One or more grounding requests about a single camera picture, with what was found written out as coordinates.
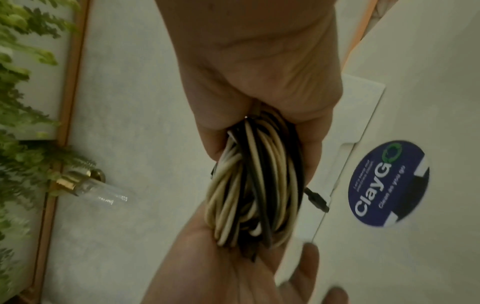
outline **foliage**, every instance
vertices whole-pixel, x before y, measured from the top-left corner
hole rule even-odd
[[[24,96],[17,84],[27,82],[30,71],[15,65],[9,55],[10,49],[27,53],[43,64],[57,64],[51,52],[18,40],[18,35],[37,34],[55,39],[60,37],[60,32],[75,31],[74,24],[36,7],[45,5],[80,9],[77,0],[31,0],[29,7],[17,5],[12,0],[0,0],[0,298],[13,290],[12,277],[19,266],[15,253],[2,248],[1,241],[29,233],[28,221],[9,214],[7,206],[17,204],[27,210],[34,208],[39,192],[46,191],[49,181],[60,177],[59,172],[52,170],[54,163],[88,169],[94,165],[70,148],[58,147],[50,141],[21,142],[13,135],[14,130],[26,126],[60,125],[22,103]]]

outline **table surface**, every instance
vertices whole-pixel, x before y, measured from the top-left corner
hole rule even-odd
[[[386,89],[315,236],[322,262],[311,303],[332,284],[357,304],[478,301],[479,31],[477,0],[400,0],[351,53],[344,72]],[[373,228],[352,214],[349,182],[390,140],[425,151],[430,183],[410,216]]]

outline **human hand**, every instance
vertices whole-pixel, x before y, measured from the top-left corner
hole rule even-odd
[[[290,280],[279,287],[274,275],[285,247],[260,247],[255,262],[238,247],[218,247],[201,207],[179,234],[153,278],[142,304],[307,304],[315,287],[319,252],[303,246]],[[335,287],[322,304],[347,304],[348,296]]]
[[[342,94],[335,1],[156,1],[209,156],[259,100],[296,125],[308,183]]]

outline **black plug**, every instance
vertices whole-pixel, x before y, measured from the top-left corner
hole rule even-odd
[[[304,193],[308,196],[308,200],[321,211],[328,213],[330,208],[327,206],[327,202],[320,196],[320,194],[305,188]]]

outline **cord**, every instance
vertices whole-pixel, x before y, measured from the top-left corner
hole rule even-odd
[[[294,125],[273,110],[247,117],[228,131],[206,194],[205,221],[218,246],[239,246],[254,258],[260,243],[277,247],[291,236],[303,192],[322,210],[320,195],[305,188]]]

